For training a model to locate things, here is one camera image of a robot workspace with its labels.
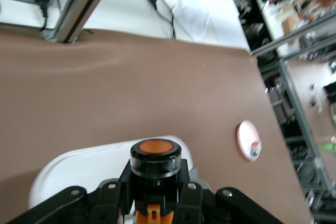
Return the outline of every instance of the power cord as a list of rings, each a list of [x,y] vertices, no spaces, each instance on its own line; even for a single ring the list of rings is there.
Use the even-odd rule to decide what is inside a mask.
[[[261,14],[262,14],[262,12],[263,12],[263,10],[264,10],[266,4],[267,4],[267,1],[269,1],[269,0],[266,0],[266,1],[264,2],[264,5],[262,6],[262,9],[260,10],[260,13],[259,13],[259,15],[258,15],[258,18],[257,18],[256,20],[259,20],[259,18],[261,17]]]
[[[43,31],[46,29],[47,26],[49,0],[35,0],[35,3],[40,7],[43,14],[44,24],[43,27],[40,29],[40,31]]]
[[[169,10],[169,13],[170,15],[172,16],[172,19],[169,20],[167,18],[165,18],[159,11],[158,11],[158,8],[157,6],[155,5],[154,6],[154,9],[158,15],[159,18],[161,18],[162,20],[168,22],[171,27],[172,27],[172,30],[173,30],[173,36],[172,36],[172,39],[176,39],[176,31],[175,31],[175,26],[174,26],[174,14],[172,13],[172,9],[169,7],[169,5],[167,4],[167,2],[165,0],[162,0],[163,4],[167,7],[167,9]]]

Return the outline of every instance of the brown table surface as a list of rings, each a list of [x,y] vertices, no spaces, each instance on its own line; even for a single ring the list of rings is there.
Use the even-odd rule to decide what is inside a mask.
[[[75,44],[0,28],[0,222],[25,211],[37,173],[79,148],[176,135],[213,191],[233,186],[284,223],[310,223],[256,60],[246,51],[83,31]],[[235,130],[263,141],[249,162]]]
[[[331,71],[325,63],[312,61],[292,60],[287,66],[325,167],[331,179],[336,181],[336,154],[329,149],[331,138],[336,136],[336,126],[332,122],[330,103],[323,90],[323,86],[332,82]],[[316,85],[314,90],[310,88],[313,83]],[[322,106],[321,113],[310,103],[317,95]]]

